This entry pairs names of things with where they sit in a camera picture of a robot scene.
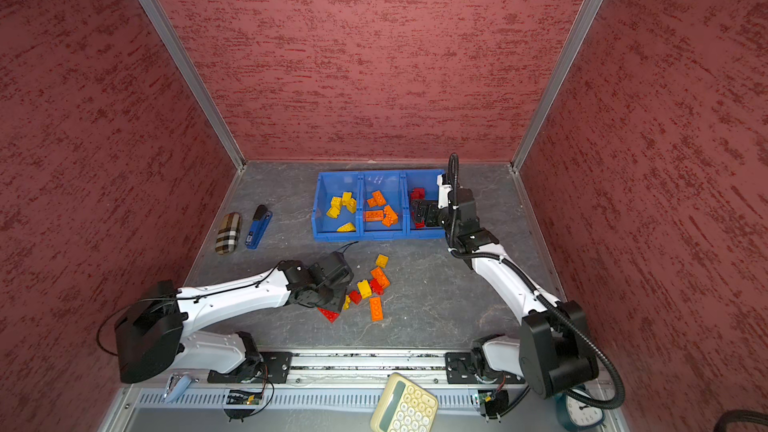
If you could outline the red lego top long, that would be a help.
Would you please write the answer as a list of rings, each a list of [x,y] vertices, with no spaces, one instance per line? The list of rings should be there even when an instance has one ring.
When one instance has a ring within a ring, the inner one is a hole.
[[[424,188],[414,188],[410,192],[411,200],[424,200],[425,196],[426,196],[426,192]]]

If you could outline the red lego long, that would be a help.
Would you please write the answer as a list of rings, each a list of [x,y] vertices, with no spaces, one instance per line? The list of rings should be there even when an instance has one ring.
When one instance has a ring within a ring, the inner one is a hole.
[[[319,312],[330,322],[334,323],[340,316],[339,313],[319,308]]]
[[[425,196],[426,196],[426,192],[424,188],[414,188],[410,192],[411,200],[424,200]]]

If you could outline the red lego long bottom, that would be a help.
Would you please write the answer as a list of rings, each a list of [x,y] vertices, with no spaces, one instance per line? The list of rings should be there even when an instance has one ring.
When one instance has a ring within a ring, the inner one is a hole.
[[[334,323],[340,316],[339,313],[319,308],[319,312],[330,322]]]

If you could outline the red lego small bottom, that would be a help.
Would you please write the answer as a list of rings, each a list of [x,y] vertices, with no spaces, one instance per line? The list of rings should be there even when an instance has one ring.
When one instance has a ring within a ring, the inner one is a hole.
[[[362,296],[359,291],[352,291],[350,294],[350,300],[355,304],[359,304],[362,300]]]

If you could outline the yellow lego long slanted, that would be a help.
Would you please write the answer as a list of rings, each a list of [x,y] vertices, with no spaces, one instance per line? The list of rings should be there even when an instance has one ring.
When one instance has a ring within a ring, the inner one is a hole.
[[[336,229],[336,231],[339,232],[339,233],[351,233],[351,232],[355,232],[356,231],[356,227],[355,227],[354,223],[347,222],[347,223],[343,224],[342,226],[338,227]]]

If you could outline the blue three-compartment bin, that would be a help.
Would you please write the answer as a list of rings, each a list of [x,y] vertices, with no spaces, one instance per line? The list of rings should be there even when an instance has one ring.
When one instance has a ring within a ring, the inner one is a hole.
[[[441,169],[321,172],[311,217],[317,241],[442,239]]]

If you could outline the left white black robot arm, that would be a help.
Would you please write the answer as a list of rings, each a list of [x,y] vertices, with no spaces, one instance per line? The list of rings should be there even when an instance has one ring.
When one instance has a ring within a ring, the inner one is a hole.
[[[262,361],[251,334],[209,332],[219,322],[263,309],[296,305],[338,313],[354,273],[333,251],[311,265],[282,260],[269,270],[230,282],[151,287],[114,326],[120,379],[135,384],[168,370],[206,370],[213,382],[255,377]]]

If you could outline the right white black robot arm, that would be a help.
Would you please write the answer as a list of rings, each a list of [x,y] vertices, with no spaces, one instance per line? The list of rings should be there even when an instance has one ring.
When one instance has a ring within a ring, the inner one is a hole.
[[[547,292],[510,258],[481,226],[469,189],[445,186],[436,200],[416,192],[410,208],[416,223],[444,230],[450,254],[485,279],[519,322],[515,339],[499,335],[480,341],[481,369],[517,375],[543,398],[598,377],[598,354],[583,310]]]

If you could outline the plaid brown glasses case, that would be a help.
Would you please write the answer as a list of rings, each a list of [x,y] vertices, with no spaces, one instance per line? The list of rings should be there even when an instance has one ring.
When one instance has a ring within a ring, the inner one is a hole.
[[[242,217],[238,212],[227,214],[220,225],[215,240],[215,252],[219,255],[233,253],[239,243]]]

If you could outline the cream calculator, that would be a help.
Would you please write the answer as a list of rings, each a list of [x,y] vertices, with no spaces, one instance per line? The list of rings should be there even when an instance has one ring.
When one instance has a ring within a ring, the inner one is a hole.
[[[438,399],[398,373],[392,373],[371,417],[375,432],[429,432],[434,426]]]

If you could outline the small clear plastic piece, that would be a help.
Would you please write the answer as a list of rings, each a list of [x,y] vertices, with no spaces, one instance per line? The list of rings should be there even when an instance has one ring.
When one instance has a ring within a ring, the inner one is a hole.
[[[198,381],[199,379],[190,373],[172,374],[166,383],[162,402],[166,404],[175,403],[191,385],[196,384]]]

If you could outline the dark green alarm clock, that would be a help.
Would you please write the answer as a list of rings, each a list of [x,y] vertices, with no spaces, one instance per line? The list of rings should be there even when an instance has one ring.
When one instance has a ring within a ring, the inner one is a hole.
[[[605,413],[567,395],[556,400],[556,418],[561,427],[570,432],[588,431],[602,426]]]

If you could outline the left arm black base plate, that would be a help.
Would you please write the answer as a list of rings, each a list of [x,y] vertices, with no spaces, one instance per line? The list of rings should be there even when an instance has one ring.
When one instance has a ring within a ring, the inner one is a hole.
[[[262,352],[259,358],[247,357],[229,373],[211,370],[207,382],[211,384],[284,384],[291,369],[294,354],[285,351]]]

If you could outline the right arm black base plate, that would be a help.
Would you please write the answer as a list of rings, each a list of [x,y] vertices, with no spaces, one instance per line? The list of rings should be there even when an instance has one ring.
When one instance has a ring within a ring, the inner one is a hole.
[[[498,386],[524,385],[525,381],[509,372],[491,369],[479,350],[444,354],[447,382],[451,385],[483,384]]]

